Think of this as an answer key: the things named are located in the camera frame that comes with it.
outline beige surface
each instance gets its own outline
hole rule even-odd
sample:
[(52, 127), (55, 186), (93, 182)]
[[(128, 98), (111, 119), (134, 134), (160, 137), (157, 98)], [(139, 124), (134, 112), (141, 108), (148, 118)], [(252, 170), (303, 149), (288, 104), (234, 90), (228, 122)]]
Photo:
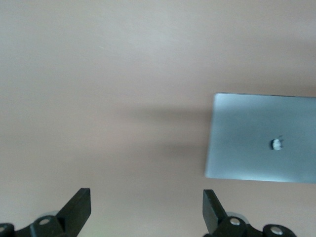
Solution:
[(215, 92), (316, 96), (316, 2), (1, 1), (0, 222), (90, 187), (79, 236), (201, 237), (202, 190), (313, 237), (315, 185), (204, 178)]

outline laptop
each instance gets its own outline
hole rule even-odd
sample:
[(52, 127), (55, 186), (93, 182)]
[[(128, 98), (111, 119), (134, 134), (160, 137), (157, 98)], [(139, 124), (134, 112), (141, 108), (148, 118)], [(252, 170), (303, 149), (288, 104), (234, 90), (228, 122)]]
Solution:
[(316, 183), (316, 98), (217, 93), (205, 176)]

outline screw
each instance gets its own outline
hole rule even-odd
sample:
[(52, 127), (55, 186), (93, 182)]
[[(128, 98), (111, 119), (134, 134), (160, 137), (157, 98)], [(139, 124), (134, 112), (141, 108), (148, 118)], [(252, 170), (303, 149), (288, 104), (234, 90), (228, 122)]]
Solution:
[(232, 223), (234, 226), (239, 226), (239, 225), (240, 225), (240, 221), (239, 221), (237, 218), (232, 218), (232, 219), (231, 219), (231, 223)]
[(279, 227), (276, 227), (276, 226), (272, 226), (271, 231), (272, 231), (272, 233), (279, 235), (279, 236), (283, 234), (283, 231)]

